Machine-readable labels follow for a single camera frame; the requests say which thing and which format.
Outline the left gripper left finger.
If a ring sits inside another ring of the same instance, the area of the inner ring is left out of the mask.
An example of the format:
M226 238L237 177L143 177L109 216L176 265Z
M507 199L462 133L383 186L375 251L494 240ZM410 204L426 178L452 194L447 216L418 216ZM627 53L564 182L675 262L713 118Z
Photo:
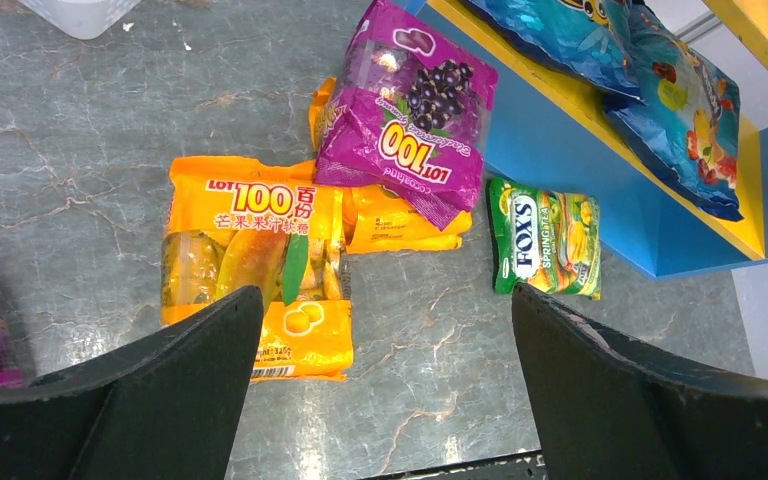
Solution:
M264 306L244 287L91 360L0 388L0 479L220 479Z

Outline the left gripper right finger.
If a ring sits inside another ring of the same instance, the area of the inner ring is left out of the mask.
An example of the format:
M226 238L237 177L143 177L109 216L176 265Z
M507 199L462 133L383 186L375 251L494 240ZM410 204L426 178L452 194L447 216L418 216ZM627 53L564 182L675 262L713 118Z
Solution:
M525 284L512 323L552 479L768 479L768 380L672 354Z

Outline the green Fox's candy bag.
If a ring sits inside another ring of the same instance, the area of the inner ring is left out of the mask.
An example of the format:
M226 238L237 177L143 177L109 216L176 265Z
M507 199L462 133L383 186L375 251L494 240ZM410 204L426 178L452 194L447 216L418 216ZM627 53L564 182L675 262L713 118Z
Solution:
M601 211L595 197L493 177L486 200L495 293L510 294L525 283L546 294L601 298Z

